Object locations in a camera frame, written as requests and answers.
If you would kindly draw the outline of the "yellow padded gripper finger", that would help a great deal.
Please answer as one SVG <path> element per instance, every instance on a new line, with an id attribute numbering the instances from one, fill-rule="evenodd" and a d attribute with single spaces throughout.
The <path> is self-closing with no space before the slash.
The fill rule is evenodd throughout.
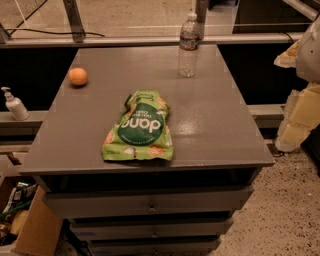
<path id="1" fill-rule="evenodd" d="M 276 148 L 282 152 L 296 150 L 319 125 L 320 85 L 309 83 L 302 91 L 292 90 L 277 132 Z"/>
<path id="2" fill-rule="evenodd" d="M 294 42 L 286 51 L 276 57 L 274 64 L 282 68 L 295 68 L 299 44 L 300 41 Z"/>

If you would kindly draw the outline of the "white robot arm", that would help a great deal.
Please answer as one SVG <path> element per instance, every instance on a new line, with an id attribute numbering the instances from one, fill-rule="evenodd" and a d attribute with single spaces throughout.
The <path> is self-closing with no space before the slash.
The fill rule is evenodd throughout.
<path id="1" fill-rule="evenodd" d="M 292 152 L 320 124 L 320 17 L 274 64 L 295 68 L 297 76 L 308 82 L 301 92 L 293 90 L 288 96 L 275 141 L 279 151 Z"/>

